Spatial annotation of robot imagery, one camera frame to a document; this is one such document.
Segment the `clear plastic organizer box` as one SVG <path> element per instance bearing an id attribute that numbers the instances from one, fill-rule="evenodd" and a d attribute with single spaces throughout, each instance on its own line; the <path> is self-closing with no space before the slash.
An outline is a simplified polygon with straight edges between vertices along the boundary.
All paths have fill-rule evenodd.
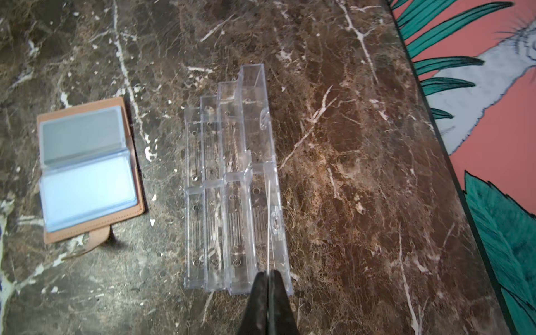
<path id="1" fill-rule="evenodd" d="M 267 79 L 244 65 L 235 81 L 185 111 L 185 280 L 188 289 L 251 291 L 267 262 L 267 180 L 271 187 L 270 270 L 293 294 Z"/>

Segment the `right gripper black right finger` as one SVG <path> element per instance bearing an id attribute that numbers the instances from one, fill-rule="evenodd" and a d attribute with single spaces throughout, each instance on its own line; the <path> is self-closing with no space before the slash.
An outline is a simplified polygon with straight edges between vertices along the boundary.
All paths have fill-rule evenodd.
<path id="1" fill-rule="evenodd" d="M 281 273 L 272 270 L 268 276 L 267 333 L 298 335 L 299 330 Z"/>

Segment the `black VIP card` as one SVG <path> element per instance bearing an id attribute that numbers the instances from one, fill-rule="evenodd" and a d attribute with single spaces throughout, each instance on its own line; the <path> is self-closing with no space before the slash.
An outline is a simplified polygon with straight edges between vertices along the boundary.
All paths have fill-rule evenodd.
<path id="1" fill-rule="evenodd" d="M 270 180 L 267 180 L 267 262 L 266 273 L 270 273 L 270 257 L 271 257 L 271 187 Z"/>

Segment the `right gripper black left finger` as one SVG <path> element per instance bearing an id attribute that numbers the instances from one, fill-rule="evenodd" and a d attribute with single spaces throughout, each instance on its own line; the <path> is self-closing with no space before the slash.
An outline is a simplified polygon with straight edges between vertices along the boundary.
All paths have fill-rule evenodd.
<path id="1" fill-rule="evenodd" d="M 255 276 L 238 335 L 266 335 L 268 311 L 268 276 L 258 272 Z"/>

